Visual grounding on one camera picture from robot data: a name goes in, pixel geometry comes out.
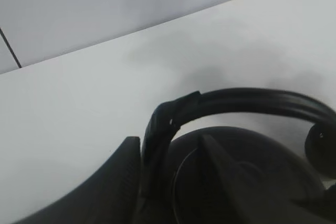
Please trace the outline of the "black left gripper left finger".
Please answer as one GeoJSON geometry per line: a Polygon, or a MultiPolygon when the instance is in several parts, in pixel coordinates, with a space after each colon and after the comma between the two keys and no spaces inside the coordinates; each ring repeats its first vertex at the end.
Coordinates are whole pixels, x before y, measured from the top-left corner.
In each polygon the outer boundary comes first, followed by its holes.
{"type": "Polygon", "coordinates": [[[135,223],[140,139],[127,137],[86,181],[19,223],[135,223]]]}

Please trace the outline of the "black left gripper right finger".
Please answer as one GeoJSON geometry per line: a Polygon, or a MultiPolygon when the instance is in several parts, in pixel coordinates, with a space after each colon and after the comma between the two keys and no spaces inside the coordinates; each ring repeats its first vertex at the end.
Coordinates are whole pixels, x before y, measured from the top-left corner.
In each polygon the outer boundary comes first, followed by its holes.
{"type": "Polygon", "coordinates": [[[243,170],[210,135],[202,135],[200,149],[219,176],[222,189],[245,223],[331,223],[285,201],[243,170]]]}

